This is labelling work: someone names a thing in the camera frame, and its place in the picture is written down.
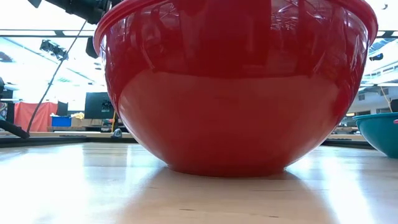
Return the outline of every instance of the blue bowl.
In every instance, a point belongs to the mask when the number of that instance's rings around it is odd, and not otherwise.
[[[378,151],[398,159],[398,113],[356,116],[356,124],[363,137]]]

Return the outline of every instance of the wooden table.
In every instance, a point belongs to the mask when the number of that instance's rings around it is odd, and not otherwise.
[[[319,147],[284,174],[172,172],[140,145],[0,151],[0,223],[397,223],[398,161]]]

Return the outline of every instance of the red curtain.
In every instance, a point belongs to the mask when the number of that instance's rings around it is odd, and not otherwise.
[[[14,124],[20,126],[26,131],[30,118],[35,111],[37,103],[17,103],[15,104]],[[56,103],[42,103],[37,110],[30,131],[47,132],[47,127],[51,126],[51,113],[57,113],[58,105]]]

